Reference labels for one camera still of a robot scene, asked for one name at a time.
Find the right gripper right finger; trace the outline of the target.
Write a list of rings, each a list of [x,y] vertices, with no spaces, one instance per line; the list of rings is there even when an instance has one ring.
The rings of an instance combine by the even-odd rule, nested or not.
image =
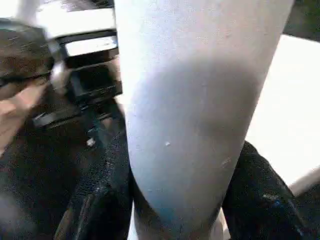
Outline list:
[[[244,142],[222,203],[232,240],[318,240],[296,197],[270,163]]]

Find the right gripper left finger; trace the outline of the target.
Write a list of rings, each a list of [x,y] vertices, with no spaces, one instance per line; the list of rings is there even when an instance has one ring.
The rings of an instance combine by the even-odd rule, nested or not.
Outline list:
[[[56,229],[55,240],[126,240],[132,213],[132,175],[125,130],[102,131]]]

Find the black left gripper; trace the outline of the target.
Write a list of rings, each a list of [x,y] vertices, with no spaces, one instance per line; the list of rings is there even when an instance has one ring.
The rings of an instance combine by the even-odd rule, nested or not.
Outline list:
[[[115,98],[122,82],[112,66],[119,54],[117,32],[100,30],[48,39],[52,55],[50,90],[69,103],[33,118],[37,128],[52,128],[82,118],[86,128],[97,128],[112,115],[122,117]]]

